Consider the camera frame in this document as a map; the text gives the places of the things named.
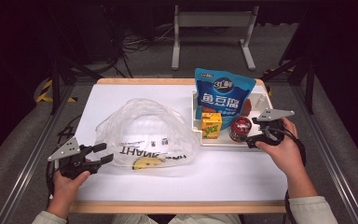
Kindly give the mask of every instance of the plastic bag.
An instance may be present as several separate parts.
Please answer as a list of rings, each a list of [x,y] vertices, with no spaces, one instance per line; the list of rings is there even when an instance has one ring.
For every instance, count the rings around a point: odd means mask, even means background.
[[[96,144],[106,143],[111,163],[132,170],[189,163],[200,140],[182,115],[147,99],[132,99],[98,125]]]

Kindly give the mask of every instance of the cardboard packaging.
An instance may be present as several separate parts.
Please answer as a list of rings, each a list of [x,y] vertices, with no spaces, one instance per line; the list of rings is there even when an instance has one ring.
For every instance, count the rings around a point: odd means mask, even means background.
[[[202,138],[217,139],[222,127],[222,116],[220,113],[202,113],[201,129]]]

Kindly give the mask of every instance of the blue snack bag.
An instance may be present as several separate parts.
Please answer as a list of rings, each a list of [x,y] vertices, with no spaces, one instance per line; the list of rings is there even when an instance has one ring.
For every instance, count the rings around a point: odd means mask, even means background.
[[[221,130],[229,127],[241,113],[243,103],[255,86],[253,78],[202,68],[196,69],[195,79],[198,93],[196,119],[201,119],[202,112],[220,113]]]

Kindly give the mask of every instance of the dark wall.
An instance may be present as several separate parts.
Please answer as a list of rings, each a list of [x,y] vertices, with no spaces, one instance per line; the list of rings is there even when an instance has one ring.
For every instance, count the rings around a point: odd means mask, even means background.
[[[34,91],[48,75],[35,27],[19,4],[0,3],[0,146],[35,107]]]
[[[316,74],[358,147],[358,4],[343,6],[330,29]]]

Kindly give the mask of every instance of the white tabletop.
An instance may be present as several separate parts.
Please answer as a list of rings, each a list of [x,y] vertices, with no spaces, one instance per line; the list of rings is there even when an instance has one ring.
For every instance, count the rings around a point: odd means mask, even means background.
[[[166,105],[188,121],[194,85],[104,85],[92,88],[76,130],[79,144],[95,144],[95,128],[133,98]],[[89,156],[98,160],[100,155]],[[140,171],[111,163],[89,177],[80,188],[79,202],[281,202],[286,178],[269,155],[241,147],[201,147],[190,164]]]

